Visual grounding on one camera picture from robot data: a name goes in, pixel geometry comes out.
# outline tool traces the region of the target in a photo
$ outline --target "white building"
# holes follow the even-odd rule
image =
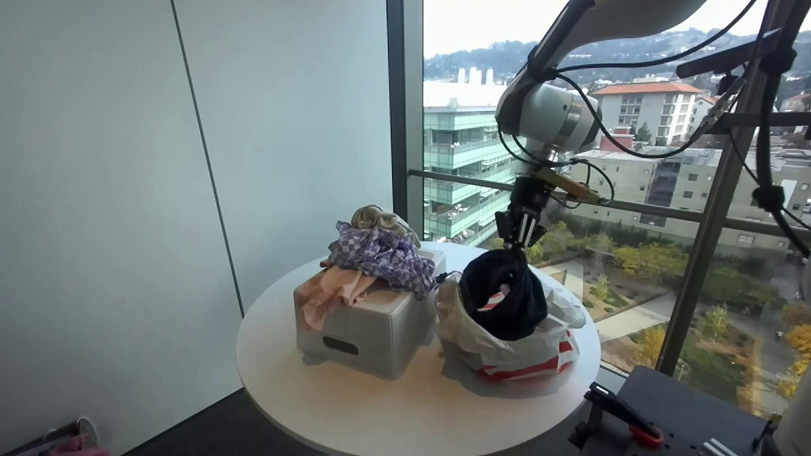
[[[431,172],[512,182],[514,160],[497,139],[497,101],[504,86],[482,84],[482,71],[459,84],[426,81],[423,86],[423,167]],[[494,228],[494,213],[509,205],[509,193],[464,182],[426,180],[423,238],[482,243]]]
[[[631,127],[649,132],[649,144],[677,144],[710,109],[707,96],[684,81],[634,81],[598,89],[608,132]]]
[[[585,152],[578,157],[591,160],[608,175],[616,190],[616,200],[702,213],[707,205],[712,177],[717,172],[720,149],[687,149],[684,155],[661,162],[639,160],[621,152]],[[568,177],[585,182],[585,167],[570,167]],[[783,185],[788,210],[798,215],[808,213],[811,172],[806,165],[786,165],[781,160],[773,160],[773,180],[776,185]],[[608,198],[608,182],[598,172],[591,172],[591,187],[598,195]],[[753,205],[753,190],[755,182],[743,175],[727,218],[773,225],[770,215]],[[631,231],[639,228],[649,236],[661,236],[684,246],[689,246],[697,233],[697,223],[692,220],[644,215],[601,205],[580,205],[573,210],[573,215]],[[753,256],[753,251],[786,253],[788,241],[783,236],[763,236],[727,228],[722,231],[717,248],[727,256]]]

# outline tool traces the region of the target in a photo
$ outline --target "autumn tree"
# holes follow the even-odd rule
[[[654,367],[659,360],[661,342],[664,342],[664,327],[651,327],[646,332],[641,332],[639,352],[636,352],[639,365]]]
[[[811,367],[811,324],[798,324],[786,334],[786,345],[793,350],[793,362],[788,365],[788,377],[781,383],[781,393],[793,398],[798,380]]]

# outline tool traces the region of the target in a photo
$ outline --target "floor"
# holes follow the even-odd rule
[[[601,370],[598,383],[616,390],[621,377]],[[570,456],[578,453],[568,443],[575,426],[583,418],[578,408],[568,421],[552,428],[545,436],[537,436],[517,448],[502,451],[502,456],[537,456],[555,453]],[[188,418],[185,423],[170,428],[167,433],[142,443],[129,451],[129,456],[317,456],[317,451],[289,438],[279,431],[248,398],[246,390],[228,395],[226,400],[210,405],[208,410]]]

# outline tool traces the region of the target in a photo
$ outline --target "glass window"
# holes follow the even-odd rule
[[[722,231],[677,377],[750,413],[783,413],[808,324],[811,301],[786,241]]]
[[[423,170],[489,180],[504,187],[514,182],[514,175],[522,172],[522,165],[499,144],[494,134],[494,109],[507,81],[525,63],[530,48],[542,38],[545,28],[555,20],[563,5],[563,0],[423,0]],[[565,56],[565,63],[641,61],[646,56],[667,56],[672,48],[699,43],[710,30],[717,30],[717,25],[725,23],[720,18],[732,18],[738,10],[743,10],[743,5],[745,0],[705,3],[694,18],[674,30],[659,33],[656,38],[588,43]],[[748,20],[735,25],[722,46],[727,48],[748,43],[755,33],[760,13],[763,5],[755,5]],[[601,111],[608,132],[616,132],[621,124],[641,124],[634,129],[631,139],[649,152],[664,152],[667,147],[674,147],[689,137],[694,122],[699,122],[712,106],[710,99],[720,84],[712,73],[705,73],[682,81],[694,86],[697,94],[644,91],[644,86],[651,81],[667,84],[672,79],[672,66],[639,71],[580,71],[573,73],[573,79],[591,94],[606,86],[636,86],[631,94],[603,96]],[[808,79],[791,79],[791,84],[781,86],[781,106],[808,111],[808,89]],[[811,223],[811,167],[803,167],[803,160],[811,157],[806,127],[776,129],[773,144],[773,177],[786,190],[786,208],[791,208],[798,220]],[[613,185],[585,167],[563,170],[565,177],[593,187],[598,195],[608,198],[608,187],[613,187],[616,200],[639,208],[636,213],[596,205],[565,210],[555,208],[547,223],[547,236],[530,248],[530,256],[540,269],[558,274],[560,281],[578,289],[593,319],[598,322],[601,334],[613,337],[603,345],[603,360],[618,365],[621,370],[629,370],[639,362],[654,365],[659,357],[664,324],[669,322],[674,304],[672,296],[677,294],[679,276],[687,266],[687,251],[697,233],[694,223],[674,218],[669,210],[705,210],[722,155],[720,147],[722,144],[715,139],[702,139],[684,155],[656,162],[621,155],[606,137],[598,137],[598,142],[578,157],[601,167]],[[449,182],[441,177],[413,182],[423,185],[423,238],[469,246],[499,246],[494,238],[494,213],[507,208],[507,190]],[[750,205],[753,190],[755,185],[743,177],[730,205],[730,218],[773,225],[770,215]],[[758,309],[753,301],[760,299],[763,304],[763,299],[773,299],[776,294],[768,289],[768,284],[778,281],[776,274],[783,271],[778,261],[788,261],[788,256],[791,248],[781,236],[732,228],[722,233],[717,243],[717,266],[712,266],[707,276],[707,291],[702,291],[692,337],[682,352],[682,380],[740,403],[738,393],[730,390],[740,388],[738,380],[745,377],[753,362],[773,375],[783,375],[786,360],[793,360],[793,355],[786,355],[786,350],[781,355],[783,365],[768,365],[768,352],[760,352],[758,360],[743,367],[745,372],[717,367],[717,362],[740,362],[740,357],[753,355],[748,352],[753,337],[745,339],[735,329],[715,332],[712,324],[722,317],[730,317],[727,327],[735,327],[740,312]],[[712,286],[735,286],[735,291],[743,291],[748,284],[763,286],[755,286],[758,291],[753,291],[753,296],[745,294],[735,301],[710,299],[717,296],[717,289]],[[618,324],[626,329],[611,329],[611,322],[623,322],[623,314],[629,317],[629,312],[634,314],[646,309],[656,309],[656,319],[651,324]],[[770,334],[773,342],[778,342],[778,332],[783,345],[788,345],[786,337],[791,327],[783,324],[776,329],[773,324],[763,324],[758,329],[760,337]]]

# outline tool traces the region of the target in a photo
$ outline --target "round white table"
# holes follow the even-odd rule
[[[428,243],[461,271],[479,248]],[[297,350],[294,286],[317,274],[304,263],[271,284],[238,329],[236,360],[256,405],[286,433],[327,453],[471,456],[520,446],[568,418],[601,367],[593,319],[573,329],[580,357],[563,375],[532,385],[497,385],[421,345],[395,380]]]

